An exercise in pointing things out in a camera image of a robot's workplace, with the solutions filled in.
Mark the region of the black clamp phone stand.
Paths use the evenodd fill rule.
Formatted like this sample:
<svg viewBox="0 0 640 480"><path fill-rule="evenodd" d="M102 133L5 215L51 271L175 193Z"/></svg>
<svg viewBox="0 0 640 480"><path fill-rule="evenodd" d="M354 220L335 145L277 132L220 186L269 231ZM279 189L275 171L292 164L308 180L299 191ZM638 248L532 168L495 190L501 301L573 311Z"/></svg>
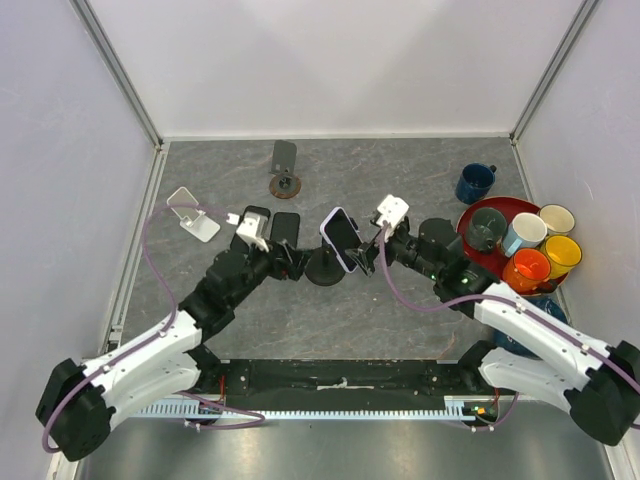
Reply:
<svg viewBox="0 0 640 480"><path fill-rule="evenodd" d="M316 285L332 286L340 282L346 274L338 263L335 252L322 238L322 246L313 251L306 266L305 275Z"/></svg>

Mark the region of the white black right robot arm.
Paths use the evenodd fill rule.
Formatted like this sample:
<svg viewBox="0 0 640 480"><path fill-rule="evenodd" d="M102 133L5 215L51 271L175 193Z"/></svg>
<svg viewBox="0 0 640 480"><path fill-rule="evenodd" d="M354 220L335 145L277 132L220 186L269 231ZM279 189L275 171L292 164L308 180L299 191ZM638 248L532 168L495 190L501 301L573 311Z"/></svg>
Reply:
<svg viewBox="0 0 640 480"><path fill-rule="evenodd" d="M498 330L534 354L519 360L482 342L458 368L458 381L477 394L492 386L555 406L593 439L616 446L639 427L639 349L613 346L582 333L534 306L464 252L461 236L441 218L424 221L419 234L409 223L382 223L375 237L340 248L366 274L397 262L434 283L442 308Z"/></svg>

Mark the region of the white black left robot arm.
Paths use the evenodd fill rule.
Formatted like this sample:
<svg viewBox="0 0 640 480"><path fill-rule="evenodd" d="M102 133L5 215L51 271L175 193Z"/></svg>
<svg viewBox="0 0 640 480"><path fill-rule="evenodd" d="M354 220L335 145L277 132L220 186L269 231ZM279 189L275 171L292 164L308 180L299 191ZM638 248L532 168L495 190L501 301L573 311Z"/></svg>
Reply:
<svg viewBox="0 0 640 480"><path fill-rule="evenodd" d="M194 290L158 324L116 350L52 370L36 417L48 453L77 461L95 451L124 420L171 394L216 388L220 359L206 343L267 278L299 280L311 252L282 241L248 253L219 253Z"/></svg>

